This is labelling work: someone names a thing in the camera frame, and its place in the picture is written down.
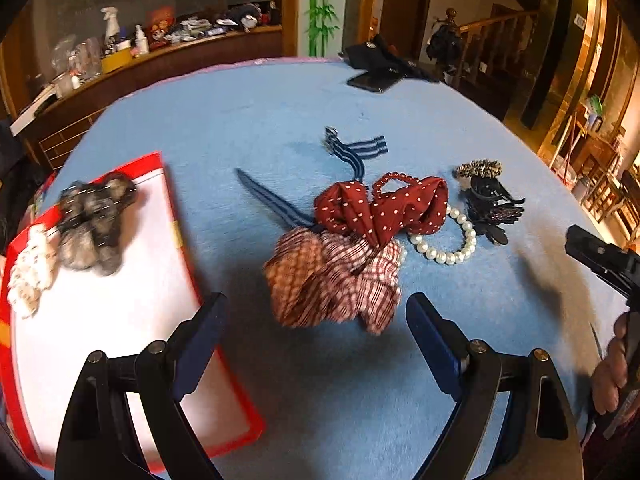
finger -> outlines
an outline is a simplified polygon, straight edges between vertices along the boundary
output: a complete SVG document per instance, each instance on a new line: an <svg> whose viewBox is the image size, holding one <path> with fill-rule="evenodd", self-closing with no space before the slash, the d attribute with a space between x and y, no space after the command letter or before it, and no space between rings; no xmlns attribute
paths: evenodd
<svg viewBox="0 0 640 480"><path fill-rule="evenodd" d="M613 382L609 369L603 363L599 364L591 379L593 385L593 405L596 411L604 415L614 412L618 407L618 388Z"/></svg>
<svg viewBox="0 0 640 480"><path fill-rule="evenodd" d="M623 388L626 384L626 358L625 345L620 339L613 338L610 341L604 362L609 367L613 381Z"/></svg>
<svg viewBox="0 0 640 480"><path fill-rule="evenodd" d="M618 339L624 339L626 335L626 312L620 316L613 325L613 333Z"/></svg>

wooden staircase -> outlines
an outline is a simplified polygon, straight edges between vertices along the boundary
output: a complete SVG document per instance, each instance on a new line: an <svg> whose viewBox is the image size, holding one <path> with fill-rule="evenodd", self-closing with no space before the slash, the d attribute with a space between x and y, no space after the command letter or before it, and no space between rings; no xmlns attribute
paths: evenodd
<svg viewBox="0 0 640 480"><path fill-rule="evenodd" d="M537 15L536 10L523 10L461 26L463 51L450 85L503 120Z"/></svg>

stair railing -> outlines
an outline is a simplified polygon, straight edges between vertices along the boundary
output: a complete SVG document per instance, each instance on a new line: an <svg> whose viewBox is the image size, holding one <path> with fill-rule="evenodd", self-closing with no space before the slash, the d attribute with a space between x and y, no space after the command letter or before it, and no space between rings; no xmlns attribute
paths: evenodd
<svg viewBox="0 0 640 480"><path fill-rule="evenodd" d="M462 56L451 86L458 88L463 76L474 84L478 72L490 76L496 68L507 72L519 70L522 55L533 36L537 15L536 10L523 10L462 25Z"/></svg>

pearl bracelet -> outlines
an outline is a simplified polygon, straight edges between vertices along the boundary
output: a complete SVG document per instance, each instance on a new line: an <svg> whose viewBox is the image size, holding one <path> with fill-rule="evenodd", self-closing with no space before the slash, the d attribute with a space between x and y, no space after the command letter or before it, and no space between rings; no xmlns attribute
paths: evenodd
<svg viewBox="0 0 640 480"><path fill-rule="evenodd" d="M409 240L415 245L416 250L424 254L428 260L435 260L436 263L447 265L461 264L465 260L468 260L476 251L476 244L478 243L478 240L476 240L476 230L474 229L474 225L466 219L466 215L463 215L458 208L452 208L450 205L447 205L447 214L454 220L457 220L465 232L465 245L462 249L454 253L440 251L430 246L424 240L423 235L411 235L409 236Z"/></svg>

blue tablecloth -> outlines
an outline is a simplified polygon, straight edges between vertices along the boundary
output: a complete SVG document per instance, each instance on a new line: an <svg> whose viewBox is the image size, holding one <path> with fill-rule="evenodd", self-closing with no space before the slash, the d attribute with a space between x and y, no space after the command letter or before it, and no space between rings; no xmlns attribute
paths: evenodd
<svg viewBox="0 0 640 480"><path fill-rule="evenodd" d="M453 402L439 392L407 328L412 292L423 291L468 338L496 351L547 349L577 419L598 360L590 324L605 346L623 309L621 296L564 254L569 225L593 227L516 136L444 84L404 80L371 94L345 85L355 73L340 62L264 63L139 91L105 111L47 197L50 206L73 180L162 152L203 287L222 291L232 305L226 355L267 423L257 443L214 460L229 480L413 477ZM479 238L463 265L429 262L402 236L402 303L379 337L357 322L288 330L274 321L261 269L284 229L234 173L243 168L311 213L315 196L352 175L322 147L328 125L344 142L386 137L389 153L366 162L366 184L387 171L437 175L449 184L450 203L462 205L452 170L496 158L503 184L527 199L522 220L506 227L509 245ZM461 240L448 221L429 242L455 248ZM500 394L470 478L488 465L505 407Z"/></svg>

